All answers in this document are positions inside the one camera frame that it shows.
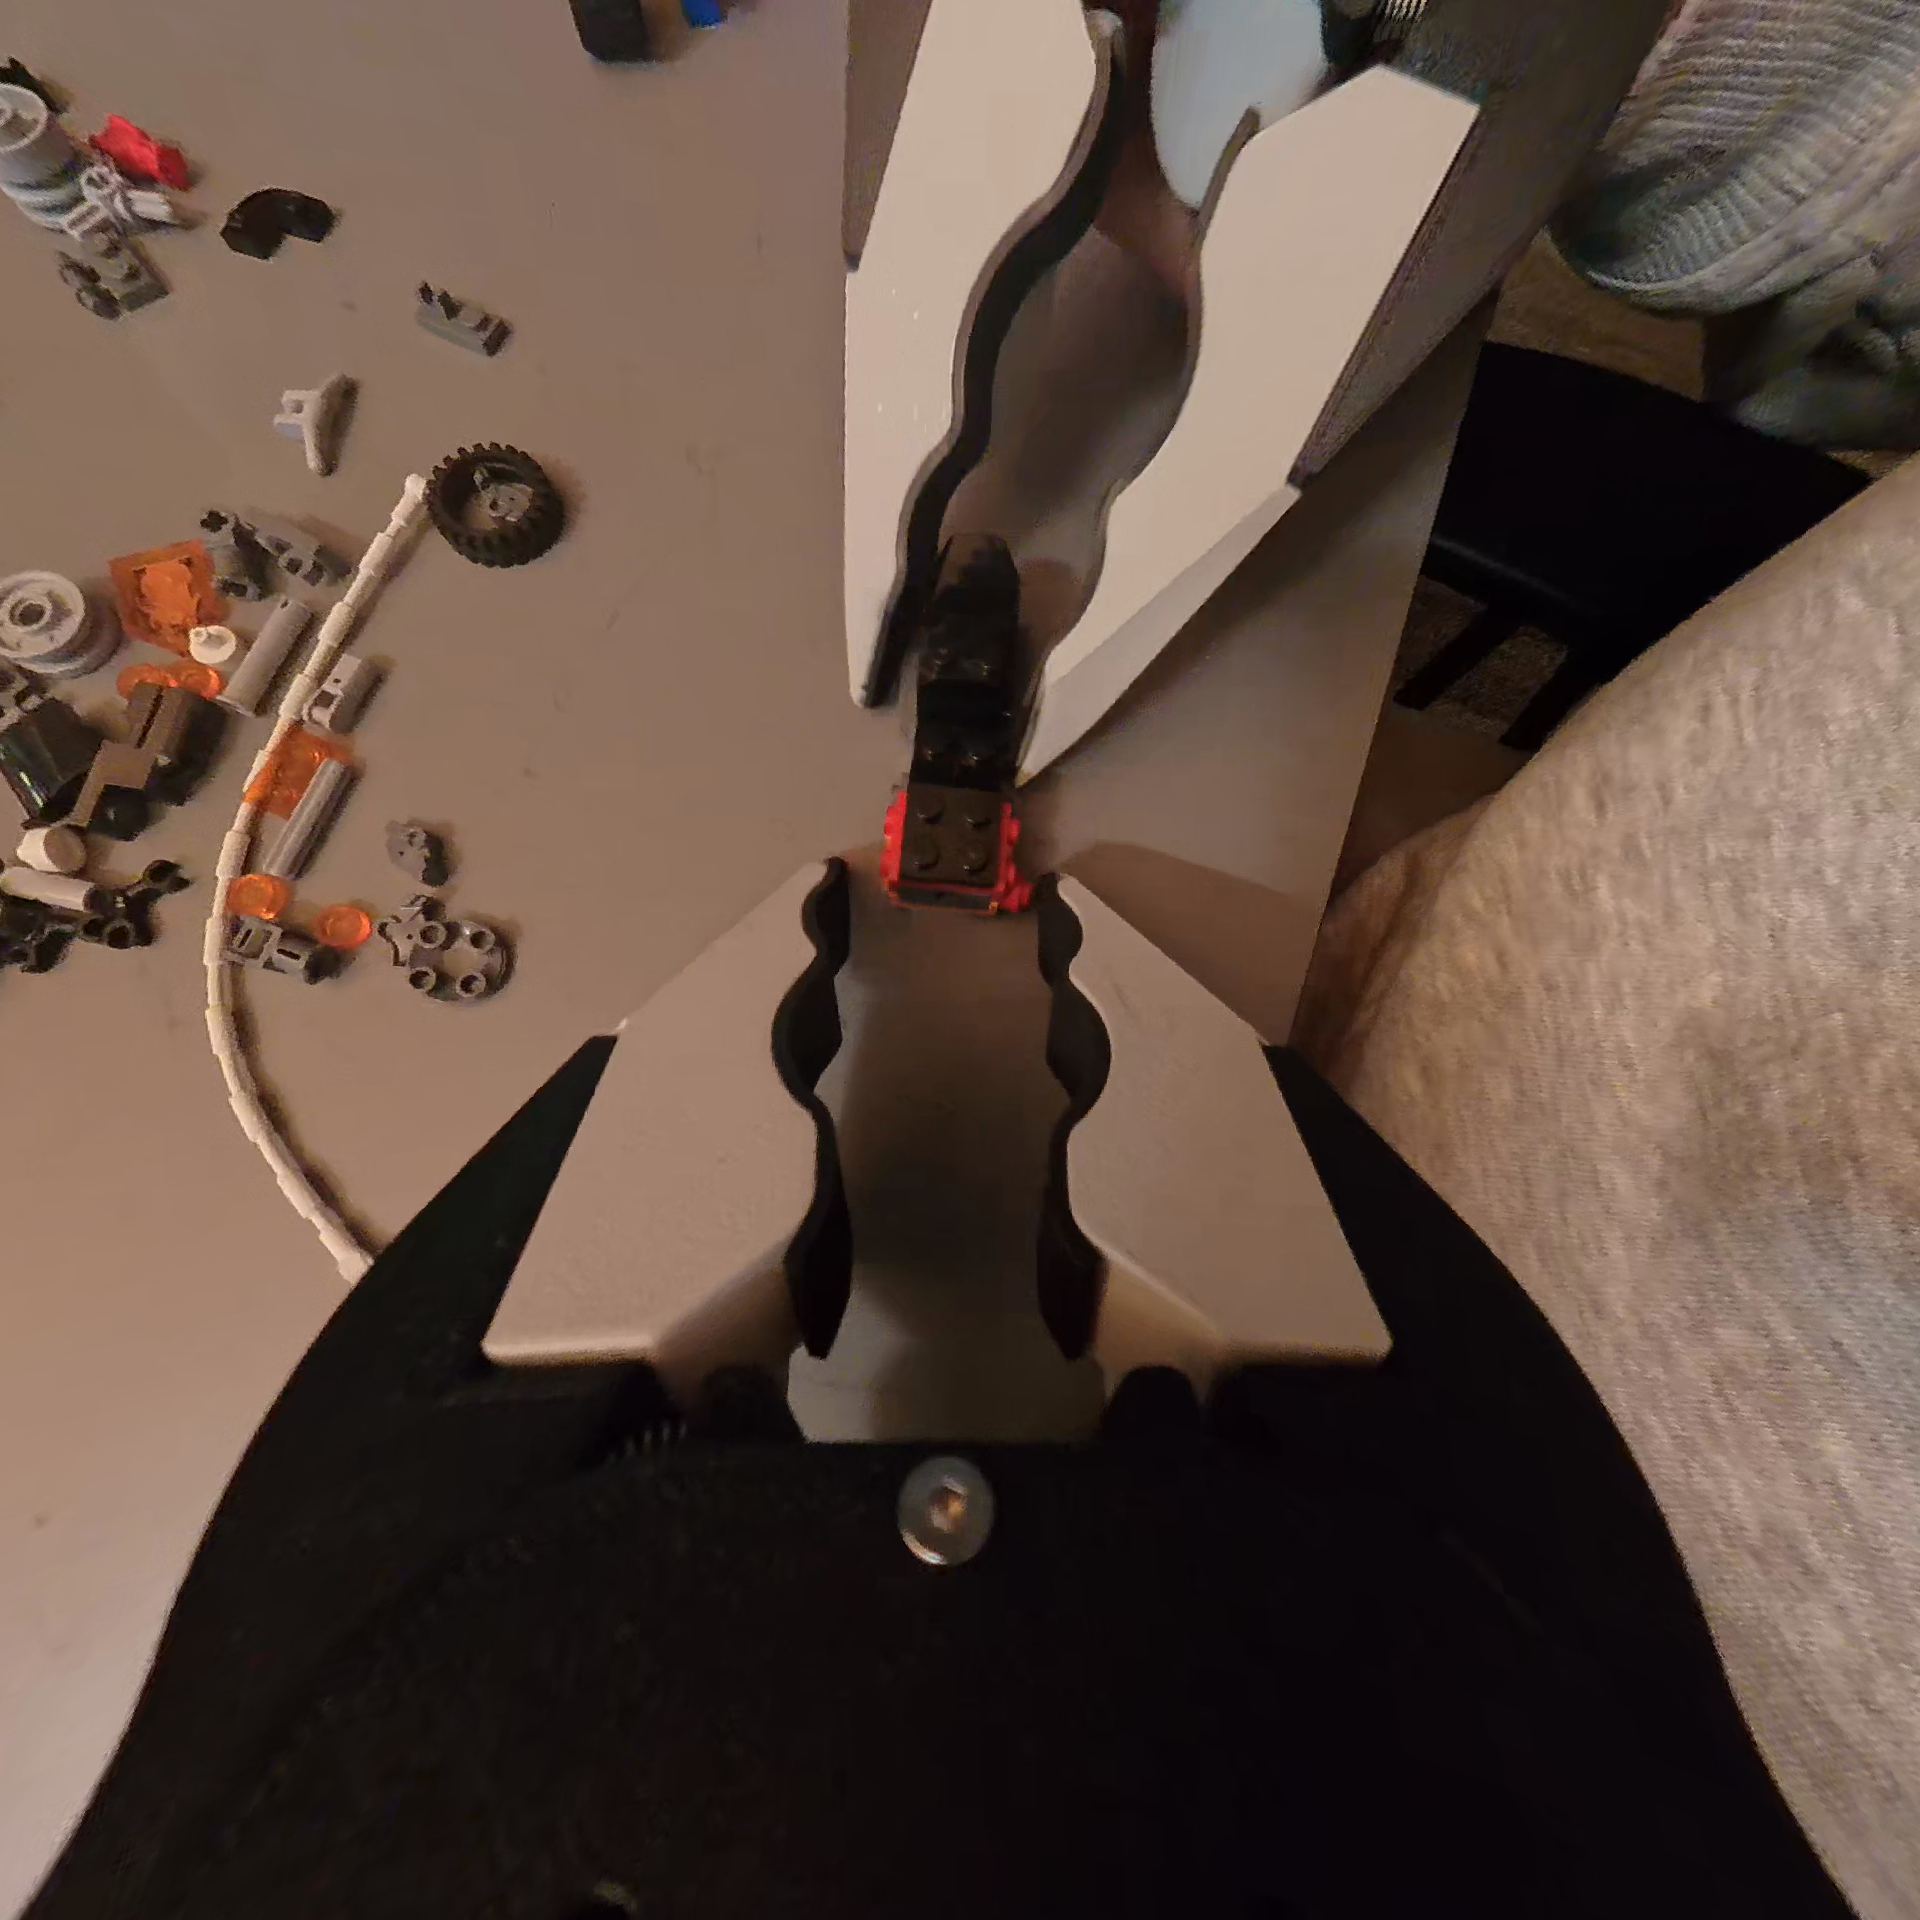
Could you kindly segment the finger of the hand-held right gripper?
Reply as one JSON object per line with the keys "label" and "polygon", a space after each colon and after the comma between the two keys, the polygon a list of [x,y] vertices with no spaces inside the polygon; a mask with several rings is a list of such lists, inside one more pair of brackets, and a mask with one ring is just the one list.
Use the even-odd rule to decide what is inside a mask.
{"label": "finger of the hand-held right gripper", "polygon": [[929,3],[846,276],[841,603],[858,708],[895,700],[943,523],[992,434],[1015,314],[1091,229],[1126,30],[1083,3]]}
{"label": "finger of the hand-held right gripper", "polygon": [[1114,493],[1091,594],[1042,661],[1022,782],[1096,729],[1300,499],[1294,467],[1474,122],[1463,94],[1369,67],[1229,155],[1195,251],[1177,405]]}

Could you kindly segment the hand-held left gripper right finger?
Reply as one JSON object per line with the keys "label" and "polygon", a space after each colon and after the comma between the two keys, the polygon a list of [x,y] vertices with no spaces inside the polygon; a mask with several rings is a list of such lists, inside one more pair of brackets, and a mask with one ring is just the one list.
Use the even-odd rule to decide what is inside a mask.
{"label": "hand-held left gripper right finger", "polygon": [[1038,1212],[1062,1355],[1199,1396],[1272,1360],[1376,1365],[1391,1333],[1258,1028],[1078,879],[1032,909],[1063,1098]]}

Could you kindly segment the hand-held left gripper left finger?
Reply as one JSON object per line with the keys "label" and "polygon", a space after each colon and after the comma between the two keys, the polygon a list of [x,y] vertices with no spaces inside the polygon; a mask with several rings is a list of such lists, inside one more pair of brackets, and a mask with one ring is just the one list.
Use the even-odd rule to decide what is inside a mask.
{"label": "hand-held left gripper left finger", "polygon": [[644,1360],[689,1399],[720,1369],[828,1355],[852,1212],[819,1079],[841,1048],[841,857],[802,866],[609,1042],[505,1284],[502,1369]]}

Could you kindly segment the black and red lego assembly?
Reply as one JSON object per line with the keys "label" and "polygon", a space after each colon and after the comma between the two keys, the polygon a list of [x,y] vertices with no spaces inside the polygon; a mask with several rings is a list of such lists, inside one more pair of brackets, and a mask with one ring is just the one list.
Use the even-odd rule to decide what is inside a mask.
{"label": "black and red lego assembly", "polygon": [[909,909],[1015,914],[1015,775],[1028,721],[1022,581],[995,535],[951,542],[915,651],[905,780],[882,818],[882,883]]}

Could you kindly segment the small black lego tyre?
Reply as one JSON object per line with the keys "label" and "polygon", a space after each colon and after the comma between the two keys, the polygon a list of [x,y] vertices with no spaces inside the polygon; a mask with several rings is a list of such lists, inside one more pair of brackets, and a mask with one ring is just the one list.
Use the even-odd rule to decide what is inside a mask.
{"label": "small black lego tyre", "polygon": [[545,558],[567,524],[564,493],[517,444],[473,444],[425,477],[434,532],[469,563],[519,568]]}

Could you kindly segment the black curved lego piece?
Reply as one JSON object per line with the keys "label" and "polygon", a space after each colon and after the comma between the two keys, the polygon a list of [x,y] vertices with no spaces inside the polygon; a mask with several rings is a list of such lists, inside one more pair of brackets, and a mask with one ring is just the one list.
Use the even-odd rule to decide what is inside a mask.
{"label": "black curved lego piece", "polygon": [[241,258],[269,262],[285,240],[323,246],[339,214],[323,198],[265,185],[241,196],[223,220],[218,238]]}

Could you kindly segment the pile of loose lego pieces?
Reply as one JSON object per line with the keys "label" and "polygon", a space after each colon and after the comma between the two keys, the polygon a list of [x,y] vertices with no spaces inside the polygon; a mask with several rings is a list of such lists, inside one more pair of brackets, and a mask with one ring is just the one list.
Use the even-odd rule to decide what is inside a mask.
{"label": "pile of loose lego pieces", "polygon": [[[323,615],[300,673],[278,706],[275,730],[250,764],[231,829],[215,857],[205,917],[205,1017],[231,1026],[228,974],[254,971],[317,983],[337,974],[341,944],[285,925],[290,883],[329,825],[355,767],[329,752],[339,714],[320,710],[346,667],[341,644],[381,587],[402,549],[434,514],[427,479],[408,477],[389,524],[361,550],[341,594]],[[108,737],[45,691],[69,667],[71,641],[92,632],[83,592],[58,574],[4,581],[4,782],[27,816],[30,841],[71,834],[141,834],[155,802],[197,792],[215,746],[218,708],[241,688],[213,673],[178,668],[123,691],[131,735]],[[4,866],[4,966],[43,974],[71,939],[109,950],[149,939],[149,909],[187,883],[174,863],[145,866],[126,883],[79,869],[45,869],[17,855]]]}

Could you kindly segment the red lego slope piece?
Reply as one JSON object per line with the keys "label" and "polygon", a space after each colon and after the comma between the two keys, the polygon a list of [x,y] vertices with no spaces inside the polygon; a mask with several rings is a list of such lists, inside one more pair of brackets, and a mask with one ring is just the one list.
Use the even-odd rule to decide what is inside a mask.
{"label": "red lego slope piece", "polygon": [[89,144],[131,184],[161,189],[191,185],[191,167],[183,147],[155,138],[123,113],[108,113],[100,128],[89,132]]}

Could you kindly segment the grey lego wheel hub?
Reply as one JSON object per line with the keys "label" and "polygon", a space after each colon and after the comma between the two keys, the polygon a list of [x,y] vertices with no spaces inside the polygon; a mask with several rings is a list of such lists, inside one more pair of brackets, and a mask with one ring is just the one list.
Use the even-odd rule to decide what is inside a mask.
{"label": "grey lego wheel hub", "polygon": [[82,147],[38,91],[12,80],[4,80],[4,198],[45,232],[71,232],[89,214]]}

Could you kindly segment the black chair part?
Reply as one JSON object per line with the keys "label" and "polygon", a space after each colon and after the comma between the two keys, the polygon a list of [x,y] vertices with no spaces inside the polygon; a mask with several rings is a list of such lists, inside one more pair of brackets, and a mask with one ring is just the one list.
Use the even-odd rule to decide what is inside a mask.
{"label": "black chair part", "polygon": [[1482,343],[1421,568],[1474,615],[1396,706],[1429,708],[1535,630],[1561,659],[1503,730],[1504,746],[1535,752],[1597,685],[1868,483],[1642,378]]}

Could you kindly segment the person's beige clothed lap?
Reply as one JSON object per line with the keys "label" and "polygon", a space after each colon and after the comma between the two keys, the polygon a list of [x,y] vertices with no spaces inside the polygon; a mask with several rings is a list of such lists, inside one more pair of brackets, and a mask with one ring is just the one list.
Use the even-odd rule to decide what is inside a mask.
{"label": "person's beige clothed lap", "polygon": [[1915,1915],[1915,461],[1360,873],[1296,1045],[1555,1323],[1814,1855]]}

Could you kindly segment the light grey lego bracket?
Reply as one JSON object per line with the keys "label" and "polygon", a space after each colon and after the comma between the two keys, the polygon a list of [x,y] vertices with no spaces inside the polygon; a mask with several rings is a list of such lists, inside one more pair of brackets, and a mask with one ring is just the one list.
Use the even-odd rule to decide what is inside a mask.
{"label": "light grey lego bracket", "polygon": [[351,374],[334,373],[311,389],[285,389],[275,409],[275,434],[300,446],[302,469],[334,477],[355,399]]}

